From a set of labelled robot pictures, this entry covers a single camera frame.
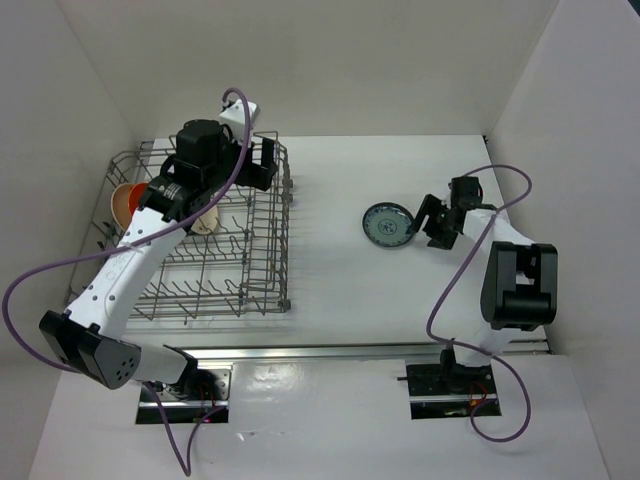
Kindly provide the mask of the blue patterned plate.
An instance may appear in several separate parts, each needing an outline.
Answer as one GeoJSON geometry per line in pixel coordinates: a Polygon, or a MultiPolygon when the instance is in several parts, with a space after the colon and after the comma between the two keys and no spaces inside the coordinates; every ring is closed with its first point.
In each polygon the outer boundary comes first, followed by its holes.
{"type": "Polygon", "coordinates": [[[414,237],[414,217],[403,206],[381,202],[369,207],[362,218],[366,237],[382,248],[400,248],[414,237]]]}

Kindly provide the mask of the orange plastic plate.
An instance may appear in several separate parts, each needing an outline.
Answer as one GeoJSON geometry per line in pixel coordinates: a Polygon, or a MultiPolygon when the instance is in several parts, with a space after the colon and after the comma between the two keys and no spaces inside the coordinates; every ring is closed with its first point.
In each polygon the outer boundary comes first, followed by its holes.
{"type": "Polygon", "coordinates": [[[128,202],[127,202],[128,209],[131,215],[133,215],[134,212],[138,209],[140,199],[145,193],[147,186],[148,186],[147,182],[141,182],[141,183],[134,184],[133,187],[131,188],[128,196],[128,202]]]}

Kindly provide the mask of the cream plate with characters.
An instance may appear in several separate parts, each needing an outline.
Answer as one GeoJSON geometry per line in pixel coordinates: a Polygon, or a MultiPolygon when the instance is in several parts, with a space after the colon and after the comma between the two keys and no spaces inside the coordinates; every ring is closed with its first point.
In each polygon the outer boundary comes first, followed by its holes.
{"type": "Polygon", "coordinates": [[[132,220],[132,214],[129,210],[129,194],[132,189],[133,184],[123,183],[114,189],[110,199],[112,217],[122,230],[126,230],[132,220]]]}

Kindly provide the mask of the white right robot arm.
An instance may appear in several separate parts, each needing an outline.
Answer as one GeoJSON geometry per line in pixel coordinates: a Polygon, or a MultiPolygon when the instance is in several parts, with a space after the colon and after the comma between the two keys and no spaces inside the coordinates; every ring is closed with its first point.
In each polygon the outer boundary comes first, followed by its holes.
{"type": "Polygon", "coordinates": [[[460,339],[444,342],[438,381],[451,393],[461,392],[479,376],[520,332],[551,324],[557,312],[558,251],[518,232],[499,207],[484,201],[475,176],[455,177],[441,200],[424,197],[412,232],[424,232],[428,246],[450,250],[464,236],[474,242],[470,253],[487,256],[480,289],[482,322],[460,339]]]}

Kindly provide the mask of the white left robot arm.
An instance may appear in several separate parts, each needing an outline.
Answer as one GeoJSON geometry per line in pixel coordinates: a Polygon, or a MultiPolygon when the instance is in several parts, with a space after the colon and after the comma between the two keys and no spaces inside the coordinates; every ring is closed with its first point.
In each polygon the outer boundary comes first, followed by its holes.
{"type": "Polygon", "coordinates": [[[197,360],[163,345],[125,340],[135,304],[165,258],[232,185],[267,191],[278,170],[275,143],[233,132],[229,122],[191,120],[175,151],[146,185],[121,241],[85,290],[61,313],[48,311],[39,329],[63,366],[110,390],[161,382],[176,399],[198,388],[197,360]]]}

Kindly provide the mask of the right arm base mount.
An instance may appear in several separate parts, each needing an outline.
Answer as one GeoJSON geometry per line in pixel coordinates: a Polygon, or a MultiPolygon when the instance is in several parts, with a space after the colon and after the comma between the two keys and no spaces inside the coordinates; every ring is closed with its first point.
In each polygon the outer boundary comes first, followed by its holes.
{"type": "Polygon", "coordinates": [[[476,407],[479,417],[501,415],[489,366],[475,376],[449,378],[439,364],[409,363],[396,380],[407,390],[412,420],[468,418],[476,407]]]}

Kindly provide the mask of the aluminium rail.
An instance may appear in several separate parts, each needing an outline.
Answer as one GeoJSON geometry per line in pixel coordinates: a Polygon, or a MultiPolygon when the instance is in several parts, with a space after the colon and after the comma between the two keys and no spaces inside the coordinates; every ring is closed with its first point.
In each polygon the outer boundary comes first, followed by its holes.
{"type": "Polygon", "coordinates": [[[293,345],[268,347],[202,347],[186,348],[194,358],[211,362],[302,362],[302,361],[366,361],[438,360],[443,345],[434,343],[376,343],[347,345],[293,345]]]}

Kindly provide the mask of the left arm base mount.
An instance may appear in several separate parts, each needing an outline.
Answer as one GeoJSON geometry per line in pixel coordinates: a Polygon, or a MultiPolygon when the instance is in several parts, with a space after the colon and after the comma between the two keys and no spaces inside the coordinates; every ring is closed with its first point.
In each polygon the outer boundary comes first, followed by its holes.
{"type": "Polygon", "coordinates": [[[228,422],[232,366],[214,365],[204,377],[204,382],[188,394],[180,393],[167,384],[153,383],[154,392],[171,425],[196,424],[202,418],[211,424],[228,422]]]}

